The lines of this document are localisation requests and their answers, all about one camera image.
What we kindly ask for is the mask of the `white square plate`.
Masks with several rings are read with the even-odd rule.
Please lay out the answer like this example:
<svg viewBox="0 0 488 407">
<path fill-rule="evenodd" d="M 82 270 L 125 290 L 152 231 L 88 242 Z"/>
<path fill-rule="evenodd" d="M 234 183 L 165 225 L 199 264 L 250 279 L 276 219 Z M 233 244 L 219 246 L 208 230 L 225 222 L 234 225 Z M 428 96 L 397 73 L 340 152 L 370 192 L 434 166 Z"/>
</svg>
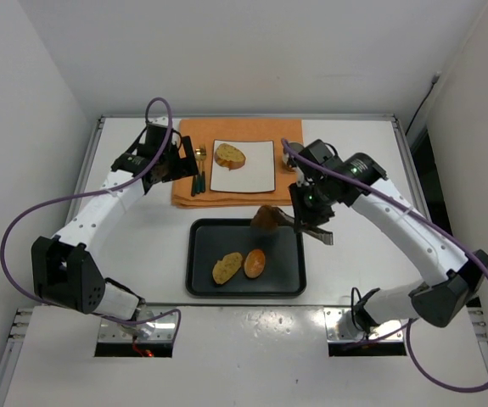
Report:
<svg viewBox="0 0 488 407">
<path fill-rule="evenodd" d="M 275 190 L 276 163 L 273 141 L 236 142 L 215 140 L 214 151 L 223 143 L 240 150 L 246 162 L 229 170 L 216 162 L 211 166 L 210 190 L 213 192 L 260 193 Z"/>
</svg>

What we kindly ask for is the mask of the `dark chocolate croissant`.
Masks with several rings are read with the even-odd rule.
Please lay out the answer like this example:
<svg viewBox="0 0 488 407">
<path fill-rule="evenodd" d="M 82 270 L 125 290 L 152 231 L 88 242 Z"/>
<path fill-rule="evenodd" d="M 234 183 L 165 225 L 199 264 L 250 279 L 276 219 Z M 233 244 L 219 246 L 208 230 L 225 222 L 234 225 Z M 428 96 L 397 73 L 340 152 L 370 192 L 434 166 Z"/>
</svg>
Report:
<svg viewBox="0 0 488 407">
<path fill-rule="evenodd" d="M 284 218 L 280 208 L 262 205 L 250 222 L 250 226 L 257 231 L 273 233 L 283 225 Z"/>
</svg>

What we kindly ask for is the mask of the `black serving tray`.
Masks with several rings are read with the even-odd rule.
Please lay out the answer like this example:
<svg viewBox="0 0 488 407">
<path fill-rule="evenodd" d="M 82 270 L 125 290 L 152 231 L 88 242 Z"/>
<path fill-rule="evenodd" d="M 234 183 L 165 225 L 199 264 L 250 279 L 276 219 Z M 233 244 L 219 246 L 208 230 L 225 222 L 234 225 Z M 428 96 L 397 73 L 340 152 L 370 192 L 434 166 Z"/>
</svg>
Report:
<svg viewBox="0 0 488 407">
<path fill-rule="evenodd" d="M 190 227 L 185 285 L 199 298 L 294 298 L 306 289 L 306 262 L 302 235 L 289 226 L 267 232 L 250 219 L 199 219 Z M 231 253 L 247 256 L 253 249 L 266 255 L 260 276 L 239 270 L 228 282 L 215 283 L 216 262 Z"/>
</svg>

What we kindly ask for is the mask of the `toasted bread slice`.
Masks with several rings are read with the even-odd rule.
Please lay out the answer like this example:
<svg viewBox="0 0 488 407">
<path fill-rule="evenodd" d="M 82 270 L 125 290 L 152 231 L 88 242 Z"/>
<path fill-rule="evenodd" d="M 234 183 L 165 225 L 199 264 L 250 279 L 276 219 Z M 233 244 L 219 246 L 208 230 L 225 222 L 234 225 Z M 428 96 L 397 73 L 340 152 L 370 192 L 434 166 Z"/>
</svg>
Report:
<svg viewBox="0 0 488 407">
<path fill-rule="evenodd" d="M 233 145 L 221 143 L 214 152 L 215 162 L 223 168 L 238 170 L 246 164 L 244 153 Z"/>
<path fill-rule="evenodd" d="M 228 282 L 242 267 L 243 256 L 239 252 L 226 254 L 218 260 L 212 270 L 213 281 L 216 285 Z"/>
</svg>

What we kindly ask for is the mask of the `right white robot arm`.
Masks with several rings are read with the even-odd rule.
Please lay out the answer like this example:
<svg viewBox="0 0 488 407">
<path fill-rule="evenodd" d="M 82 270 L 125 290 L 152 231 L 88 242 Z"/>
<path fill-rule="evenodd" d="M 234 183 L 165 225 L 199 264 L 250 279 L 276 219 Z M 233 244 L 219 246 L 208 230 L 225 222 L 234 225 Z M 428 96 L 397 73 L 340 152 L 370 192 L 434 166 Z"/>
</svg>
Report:
<svg viewBox="0 0 488 407">
<path fill-rule="evenodd" d="M 361 338 L 387 321 L 420 318 L 447 326 L 478 292 L 488 254 L 466 254 L 434 229 L 400 194 L 386 171 L 365 153 L 342 160 L 327 143 L 304 147 L 283 142 L 284 159 L 298 179 L 289 187 L 294 228 L 331 245 L 334 239 L 320 227 L 343 204 L 379 228 L 412 262 L 420 278 L 391 289 L 374 288 L 353 304 L 340 320 L 346 339 Z"/>
</svg>

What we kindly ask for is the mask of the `small metal cup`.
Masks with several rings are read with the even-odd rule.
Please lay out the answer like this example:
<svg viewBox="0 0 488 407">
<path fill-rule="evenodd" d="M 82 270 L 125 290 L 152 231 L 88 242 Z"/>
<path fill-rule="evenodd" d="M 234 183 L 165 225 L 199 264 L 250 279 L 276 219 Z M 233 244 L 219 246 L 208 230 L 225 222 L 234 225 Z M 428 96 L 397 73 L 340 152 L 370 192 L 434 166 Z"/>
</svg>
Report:
<svg viewBox="0 0 488 407">
<path fill-rule="evenodd" d="M 304 148 L 304 146 L 301 143 L 298 142 L 290 142 L 289 147 L 294 150 L 296 153 L 300 153 L 301 150 Z M 283 163 L 283 169 L 295 173 L 295 170 L 297 168 L 297 164 L 292 158 L 290 154 L 287 153 L 286 149 L 283 150 L 283 155 L 282 155 L 282 163 Z"/>
</svg>

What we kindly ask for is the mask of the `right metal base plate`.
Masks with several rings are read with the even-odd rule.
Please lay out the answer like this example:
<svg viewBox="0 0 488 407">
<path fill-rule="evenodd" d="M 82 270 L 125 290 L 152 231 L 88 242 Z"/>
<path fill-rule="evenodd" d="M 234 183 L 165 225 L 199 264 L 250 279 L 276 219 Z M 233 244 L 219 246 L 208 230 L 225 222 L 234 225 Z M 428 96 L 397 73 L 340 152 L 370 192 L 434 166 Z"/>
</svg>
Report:
<svg viewBox="0 0 488 407">
<path fill-rule="evenodd" d="M 329 344 L 403 342 L 404 327 L 401 321 L 387 321 L 380 326 L 373 327 L 370 333 L 366 334 L 352 325 L 350 311 L 348 306 L 323 308 Z"/>
</svg>

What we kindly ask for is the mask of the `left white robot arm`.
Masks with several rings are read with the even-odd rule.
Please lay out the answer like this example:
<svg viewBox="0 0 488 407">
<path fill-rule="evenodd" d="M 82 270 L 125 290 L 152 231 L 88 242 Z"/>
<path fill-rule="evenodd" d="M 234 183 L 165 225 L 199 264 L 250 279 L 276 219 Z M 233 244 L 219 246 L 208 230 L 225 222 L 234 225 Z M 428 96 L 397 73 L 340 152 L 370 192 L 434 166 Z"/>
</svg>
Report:
<svg viewBox="0 0 488 407">
<path fill-rule="evenodd" d="M 91 198 L 52 237 L 32 245 L 34 293 L 84 315 L 133 321 L 144 300 L 102 276 L 96 256 L 107 236 L 151 187 L 198 173 L 191 138 L 165 125 L 147 124 L 110 167 L 101 194 Z"/>
</svg>

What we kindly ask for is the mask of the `orange cloth placemat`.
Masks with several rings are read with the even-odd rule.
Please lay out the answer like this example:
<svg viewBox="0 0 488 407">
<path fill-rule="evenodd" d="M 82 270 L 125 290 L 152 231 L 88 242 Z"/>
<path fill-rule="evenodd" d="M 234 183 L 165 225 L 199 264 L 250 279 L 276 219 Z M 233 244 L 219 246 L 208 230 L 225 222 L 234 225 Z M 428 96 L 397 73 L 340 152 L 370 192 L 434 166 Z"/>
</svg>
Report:
<svg viewBox="0 0 488 407">
<path fill-rule="evenodd" d="M 296 182 L 296 173 L 283 169 L 282 140 L 303 144 L 300 120 L 274 118 L 202 118 L 184 119 L 179 132 L 190 136 L 195 148 L 206 146 L 206 192 L 191 196 L 192 180 L 180 179 L 172 183 L 171 203 L 180 208 L 229 206 L 290 206 L 289 185 Z M 275 190 L 260 193 L 213 192 L 210 190 L 211 166 L 214 160 L 215 140 L 236 142 L 273 141 L 276 174 Z"/>
</svg>

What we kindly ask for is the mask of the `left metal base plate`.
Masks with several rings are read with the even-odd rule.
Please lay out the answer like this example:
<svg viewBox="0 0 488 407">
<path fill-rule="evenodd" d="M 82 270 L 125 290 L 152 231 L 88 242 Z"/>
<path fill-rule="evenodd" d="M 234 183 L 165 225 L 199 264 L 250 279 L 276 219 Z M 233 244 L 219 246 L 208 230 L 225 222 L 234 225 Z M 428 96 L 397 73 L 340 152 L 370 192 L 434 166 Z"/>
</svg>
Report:
<svg viewBox="0 0 488 407">
<path fill-rule="evenodd" d="M 129 326 L 102 319 L 98 329 L 98 343 L 130 344 L 133 339 L 138 344 L 170 343 L 180 325 L 180 311 L 159 307 L 142 307 L 136 321 L 145 323 Z"/>
</svg>

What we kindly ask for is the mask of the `metal base plate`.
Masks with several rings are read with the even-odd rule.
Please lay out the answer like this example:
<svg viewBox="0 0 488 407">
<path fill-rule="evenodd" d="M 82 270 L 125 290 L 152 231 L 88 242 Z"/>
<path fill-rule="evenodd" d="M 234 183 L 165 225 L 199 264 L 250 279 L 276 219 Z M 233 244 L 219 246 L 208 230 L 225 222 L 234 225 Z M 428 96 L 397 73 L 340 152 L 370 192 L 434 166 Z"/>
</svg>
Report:
<svg viewBox="0 0 488 407">
<path fill-rule="evenodd" d="M 366 334 L 352 325 L 350 311 L 348 306 L 323 308 L 329 344 L 403 342 L 404 327 L 401 321 L 387 321 L 380 326 L 373 327 L 370 333 Z"/>
<path fill-rule="evenodd" d="M 133 339 L 138 344 L 170 343 L 180 325 L 180 311 L 159 307 L 142 307 L 136 321 L 145 323 L 129 326 L 102 319 L 98 329 L 98 343 L 130 344 Z"/>
</svg>

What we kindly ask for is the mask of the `round glazed bun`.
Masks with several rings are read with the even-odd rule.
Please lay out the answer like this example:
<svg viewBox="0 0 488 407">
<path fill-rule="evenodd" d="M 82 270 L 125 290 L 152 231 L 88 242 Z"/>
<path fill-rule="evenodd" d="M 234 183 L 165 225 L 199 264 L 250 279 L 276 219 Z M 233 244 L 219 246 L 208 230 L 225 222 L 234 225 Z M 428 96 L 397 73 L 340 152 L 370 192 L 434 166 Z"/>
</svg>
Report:
<svg viewBox="0 0 488 407">
<path fill-rule="evenodd" d="M 244 261 L 244 274 L 250 279 L 255 279 L 261 275 L 265 266 L 266 256 L 264 252 L 258 248 L 253 249 Z"/>
</svg>

